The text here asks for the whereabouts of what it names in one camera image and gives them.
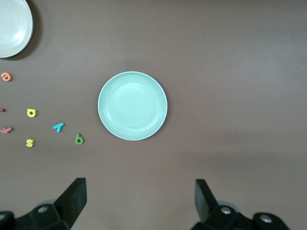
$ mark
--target toy letter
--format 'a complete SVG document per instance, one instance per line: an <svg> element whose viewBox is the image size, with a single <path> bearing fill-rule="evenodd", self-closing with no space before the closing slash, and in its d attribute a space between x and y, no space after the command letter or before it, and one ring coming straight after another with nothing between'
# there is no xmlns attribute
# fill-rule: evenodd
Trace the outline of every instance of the toy letter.
<svg viewBox="0 0 307 230"><path fill-rule="evenodd" d="M9 127L9 128L3 128L1 131L1 133L10 133L13 129L13 127Z"/></svg>
<svg viewBox="0 0 307 230"><path fill-rule="evenodd" d="M36 109L28 109L27 110L27 115L28 115L28 117L36 117L37 110Z"/></svg>
<svg viewBox="0 0 307 230"><path fill-rule="evenodd" d="M33 147L34 146L34 142L35 142L35 140L33 140L33 139L28 139L27 140L27 147Z"/></svg>
<svg viewBox="0 0 307 230"><path fill-rule="evenodd" d="M57 130L57 132L59 133L59 132L61 132L62 131L62 127L65 125L65 123L59 123L59 124L57 124L57 125L55 125L55 126L53 126L53 129L56 129Z"/></svg>
<svg viewBox="0 0 307 230"><path fill-rule="evenodd" d="M1 74L2 80L11 81L13 80L13 76L10 73L4 72Z"/></svg>
<svg viewBox="0 0 307 230"><path fill-rule="evenodd" d="M75 138L75 144L81 145L84 142L84 138L81 137L80 133L77 133L76 138Z"/></svg>

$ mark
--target light green plate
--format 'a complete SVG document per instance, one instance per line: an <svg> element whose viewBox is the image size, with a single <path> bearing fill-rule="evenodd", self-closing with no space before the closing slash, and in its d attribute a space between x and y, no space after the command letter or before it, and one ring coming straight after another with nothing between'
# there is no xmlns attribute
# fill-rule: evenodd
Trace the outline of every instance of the light green plate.
<svg viewBox="0 0 307 230"><path fill-rule="evenodd" d="M167 99L160 84L140 72L112 77L98 98L104 126L125 140L142 140L159 130L167 114Z"/></svg>

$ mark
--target screw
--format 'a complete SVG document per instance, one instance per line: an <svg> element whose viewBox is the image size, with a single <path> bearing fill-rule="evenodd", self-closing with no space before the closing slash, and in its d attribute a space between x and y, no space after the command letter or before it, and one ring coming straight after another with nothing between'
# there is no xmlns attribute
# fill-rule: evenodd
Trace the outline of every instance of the screw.
<svg viewBox="0 0 307 230"><path fill-rule="evenodd" d="M260 216L260 219L266 223L272 223L272 219L271 217L269 217L268 215L262 214Z"/></svg>
<svg viewBox="0 0 307 230"><path fill-rule="evenodd" d="M42 207L40 207L39 209L38 209L38 213L43 213L43 212L46 212L47 210L48 210L48 206L42 206Z"/></svg>
<svg viewBox="0 0 307 230"><path fill-rule="evenodd" d="M226 215L228 215L228 214L231 213L231 210L230 210L228 207L226 207L226 206L222 207L222 208L221 208L221 211L222 211L224 214L226 214Z"/></svg>

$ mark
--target plate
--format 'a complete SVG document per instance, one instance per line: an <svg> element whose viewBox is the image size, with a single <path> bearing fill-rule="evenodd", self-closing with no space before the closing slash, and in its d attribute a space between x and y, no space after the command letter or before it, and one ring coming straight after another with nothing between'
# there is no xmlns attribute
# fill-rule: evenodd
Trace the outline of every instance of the plate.
<svg viewBox="0 0 307 230"><path fill-rule="evenodd" d="M164 123L167 99L160 84L149 75L123 72L103 86L98 112L113 135L125 140L142 140Z"/></svg>
<svg viewBox="0 0 307 230"><path fill-rule="evenodd" d="M0 58L22 51L33 33L33 18L26 0L0 0Z"/></svg>

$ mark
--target yellow letter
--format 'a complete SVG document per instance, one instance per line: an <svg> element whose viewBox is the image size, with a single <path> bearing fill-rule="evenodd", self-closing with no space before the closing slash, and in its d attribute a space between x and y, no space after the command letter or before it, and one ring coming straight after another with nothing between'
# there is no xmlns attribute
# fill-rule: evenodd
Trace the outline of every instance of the yellow letter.
<svg viewBox="0 0 307 230"><path fill-rule="evenodd" d="M33 139L28 139L26 145L27 145L28 147L33 147L33 146L34 146L34 142L35 142L35 140L33 140Z"/></svg>
<svg viewBox="0 0 307 230"><path fill-rule="evenodd" d="M36 109L28 109L27 110L27 115L28 115L28 117L36 117L37 110Z"/></svg>

